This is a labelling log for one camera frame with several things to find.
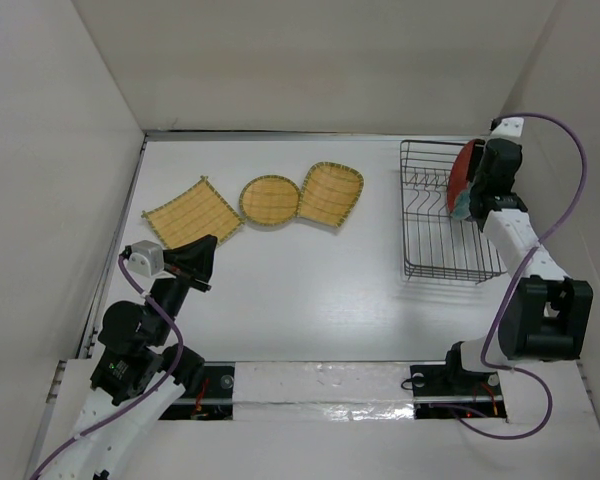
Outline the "red teal floral plate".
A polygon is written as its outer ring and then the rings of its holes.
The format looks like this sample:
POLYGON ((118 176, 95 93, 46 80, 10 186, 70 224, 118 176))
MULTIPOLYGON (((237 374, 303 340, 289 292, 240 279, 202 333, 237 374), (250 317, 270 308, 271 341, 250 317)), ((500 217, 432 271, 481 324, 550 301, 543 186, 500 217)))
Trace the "red teal floral plate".
POLYGON ((466 143, 452 165, 446 190, 446 206, 451 218, 470 220, 470 190, 475 169, 483 156, 485 141, 473 139, 466 143))

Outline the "scoop-shaped bamboo tray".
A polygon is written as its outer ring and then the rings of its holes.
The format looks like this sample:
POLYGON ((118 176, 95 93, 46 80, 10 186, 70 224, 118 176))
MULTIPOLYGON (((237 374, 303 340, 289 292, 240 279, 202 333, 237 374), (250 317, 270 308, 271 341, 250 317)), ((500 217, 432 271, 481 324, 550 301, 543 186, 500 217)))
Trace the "scoop-shaped bamboo tray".
POLYGON ((297 216, 338 229, 353 211, 363 188, 364 178, 354 168, 318 162, 303 181, 297 216))

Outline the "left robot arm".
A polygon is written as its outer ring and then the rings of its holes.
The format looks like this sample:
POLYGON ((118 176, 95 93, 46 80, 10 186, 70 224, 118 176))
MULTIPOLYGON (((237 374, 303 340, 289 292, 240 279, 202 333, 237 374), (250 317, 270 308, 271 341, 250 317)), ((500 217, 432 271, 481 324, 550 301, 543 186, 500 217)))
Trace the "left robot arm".
POLYGON ((175 324, 191 290, 209 291, 217 237, 175 249, 151 241, 126 246, 117 264, 141 302, 118 301, 103 316, 104 347, 70 437, 34 479, 118 479, 161 415, 202 387, 205 360, 175 324))

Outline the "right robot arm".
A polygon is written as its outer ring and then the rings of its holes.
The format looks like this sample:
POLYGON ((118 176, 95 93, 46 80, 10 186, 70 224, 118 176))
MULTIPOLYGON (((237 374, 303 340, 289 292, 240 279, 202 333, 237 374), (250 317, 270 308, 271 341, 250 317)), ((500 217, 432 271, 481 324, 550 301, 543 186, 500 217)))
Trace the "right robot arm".
POLYGON ((470 221, 495 247, 510 277, 493 326, 485 337, 461 341, 447 355, 442 381, 464 393, 478 373, 523 362, 579 358, 593 290, 570 277, 536 234, 527 206, 513 186, 522 148, 504 138, 474 139, 458 154, 447 187, 447 207, 470 221))

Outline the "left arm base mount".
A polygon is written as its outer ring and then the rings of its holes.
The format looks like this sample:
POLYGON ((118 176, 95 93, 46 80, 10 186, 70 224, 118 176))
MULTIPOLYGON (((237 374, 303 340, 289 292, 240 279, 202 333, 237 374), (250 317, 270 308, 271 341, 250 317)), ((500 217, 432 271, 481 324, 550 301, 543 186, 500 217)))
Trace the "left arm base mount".
POLYGON ((163 421, 223 421, 233 418, 235 363, 212 362, 205 366, 199 386, 185 393, 161 415, 163 421))

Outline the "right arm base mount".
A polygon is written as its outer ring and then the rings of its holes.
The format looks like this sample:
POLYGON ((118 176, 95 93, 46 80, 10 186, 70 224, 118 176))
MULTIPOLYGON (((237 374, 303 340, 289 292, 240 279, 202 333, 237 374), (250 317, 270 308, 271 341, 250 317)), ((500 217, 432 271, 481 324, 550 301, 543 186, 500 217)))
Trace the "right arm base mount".
POLYGON ((456 345, 443 363, 412 364, 401 388, 412 394, 416 419, 507 417, 498 374, 465 371, 456 345))

